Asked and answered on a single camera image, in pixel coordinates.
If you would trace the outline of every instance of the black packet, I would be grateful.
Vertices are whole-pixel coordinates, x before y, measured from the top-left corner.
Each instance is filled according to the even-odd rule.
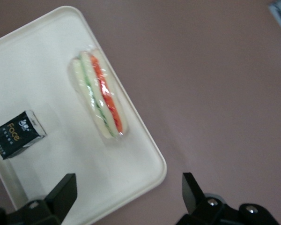
[[[26,110],[0,127],[0,154],[12,158],[46,136],[31,110]]]

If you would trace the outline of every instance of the green filling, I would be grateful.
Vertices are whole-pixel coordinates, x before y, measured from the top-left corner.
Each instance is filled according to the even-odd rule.
[[[95,96],[94,96],[94,93],[93,93],[93,91],[92,91],[92,86],[91,86],[90,80],[89,80],[89,78],[88,78],[88,76],[87,76],[86,68],[85,68],[85,66],[84,66],[84,64],[83,64],[83,60],[81,59],[81,56],[79,56],[79,60],[81,61],[81,65],[82,65],[84,81],[85,81],[86,85],[87,85],[87,86],[89,87],[89,89],[90,89],[91,96],[92,96],[92,98],[94,99],[94,102],[95,102],[95,104],[96,104],[96,107],[98,108],[98,110],[99,110],[99,112],[100,112],[100,114],[101,114],[101,117],[102,117],[102,119],[103,119],[103,121],[104,121],[104,124],[105,124],[106,128],[108,129],[110,135],[113,136],[113,137],[115,137],[115,135],[112,133],[112,131],[111,131],[111,129],[110,129],[108,123],[107,123],[107,119],[106,119],[104,113],[102,112],[102,109],[100,108],[100,106],[99,106],[99,104],[98,104],[98,102],[97,102],[97,100],[96,100],[96,98],[95,98]]]

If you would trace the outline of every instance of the black mount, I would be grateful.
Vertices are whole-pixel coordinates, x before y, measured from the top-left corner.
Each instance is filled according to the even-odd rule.
[[[60,225],[76,198],[76,175],[69,173],[45,199],[31,201],[11,214],[0,208],[0,225]]]
[[[191,173],[183,174],[182,192],[188,214],[176,225],[279,225],[260,205],[242,204],[235,210],[217,198],[205,197]]]

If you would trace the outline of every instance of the logo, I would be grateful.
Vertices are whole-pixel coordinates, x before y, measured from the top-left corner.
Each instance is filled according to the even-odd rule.
[[[18,140],[20,139],[20,137],[19,137],[18,133],[15,132],[14,126],[15,126],[15,125],[14,125],[13,123],[8,124],[8,127],[9,127],[8,131],[10,132],[12,138],[13,138],[15,141],[18,141]]]
[[[30,131],[26,120],[20,120],[19,125],[21,126],[22,130]]]

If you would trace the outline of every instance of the mauve tabletop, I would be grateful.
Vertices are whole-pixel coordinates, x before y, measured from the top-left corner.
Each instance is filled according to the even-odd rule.
[[[0,0],[0,37],[70,5],[163,154],[164,182],[96,225],[173,225],[182,173],[281,224],[281,28],[268,0]],[[0,181],[0,207],[13,206]]]

